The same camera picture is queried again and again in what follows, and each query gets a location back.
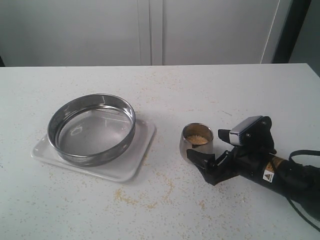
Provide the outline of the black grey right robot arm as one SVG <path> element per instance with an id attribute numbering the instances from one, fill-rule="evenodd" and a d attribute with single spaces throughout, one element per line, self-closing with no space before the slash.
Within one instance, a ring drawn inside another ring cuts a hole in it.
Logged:
<path id="1" fill-rule="evenodd" d="M 186 157 L 204 180 L 215 186 L 242 176 L 294 202 L 313 218 L 320 218 L 320 169 L 295 162 L 295 156 L 319 156 L 316 150 L 297 150 L 288 159 L 276 156 L 268 116 L 251 116 L 232 129 L 219 129 L 218 137 L 233 146 L 220 157 L 213 153 L 186 150 Z"/>

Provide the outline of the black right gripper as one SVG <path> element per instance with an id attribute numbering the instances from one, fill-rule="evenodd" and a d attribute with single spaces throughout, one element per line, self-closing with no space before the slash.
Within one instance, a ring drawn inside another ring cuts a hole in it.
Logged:
<path id="1" fill-rule="evenodd" d="M 271 118 L 262 116 L 262 119 L 246 134 L 242 146 L 236 146 L 237 135 L 231 130 L 219 129 L 218 138 L 234 146 L 231 160 L 228 150 L 216 158 L 214 153 L 187 149 L 187 158 L 197 167 L 204 180 L 213 186 L 237 176 L 262 180 L 268 160 L 276 153 L 271 127 Z"/>

